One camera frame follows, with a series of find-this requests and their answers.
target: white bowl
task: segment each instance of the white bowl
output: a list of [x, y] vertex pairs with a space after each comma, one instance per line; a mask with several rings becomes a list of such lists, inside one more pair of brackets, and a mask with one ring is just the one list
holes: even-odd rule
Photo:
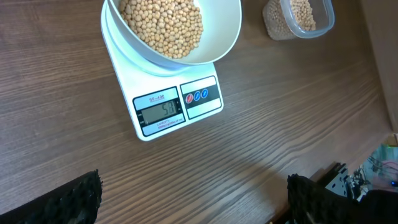
[[127, 26], [120, 16], [120, 0], [108, 0], [111, 15], [125, 40], [143, 57], [166, 67], [186, 67], [217, 61], [226, 55], [239, 36], [242, 24], [240, 0], [194, 0], [200, 8], [203, 33], [199, 47], [181, 59], [168, 58], [150, 48]]

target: kitchen scale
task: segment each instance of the kitchen scale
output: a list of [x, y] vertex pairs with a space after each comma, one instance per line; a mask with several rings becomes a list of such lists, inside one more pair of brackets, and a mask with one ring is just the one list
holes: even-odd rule
[[165, 68], [146, 60], [121, 35], [107, 1], [101, 30], [139, 139], [153, 140], [223, 109], [213, 63]]

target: bowl of chickpeas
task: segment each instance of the bowl of chickpeas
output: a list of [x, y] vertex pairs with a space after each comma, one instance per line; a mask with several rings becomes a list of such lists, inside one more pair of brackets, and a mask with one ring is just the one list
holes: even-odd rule
[[170, 68], [217, 61], [241, 30], [240, 0], [108, 0], [108, 5], [127, 43]]

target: container of chickpeas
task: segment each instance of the container of chickpeas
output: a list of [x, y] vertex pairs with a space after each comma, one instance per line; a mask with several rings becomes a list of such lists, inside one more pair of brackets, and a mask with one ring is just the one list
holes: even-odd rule
[[319, 37], [335, 23], [330, 0], [270, 0], [262, 15], [274, 40]]
[[131, 47], [170, 68], [220, 59], [231, 50], [241, 29], [240, 0], [107, 1]]

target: red button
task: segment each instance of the red button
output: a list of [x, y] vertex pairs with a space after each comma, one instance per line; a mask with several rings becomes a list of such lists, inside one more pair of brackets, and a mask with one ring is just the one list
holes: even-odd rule
[[190, 104], [193, 100], [193, 95], [190, 93], [187, 95], [187, 97], [185, 97], [185, 102], [187, 102], [188, 104]]

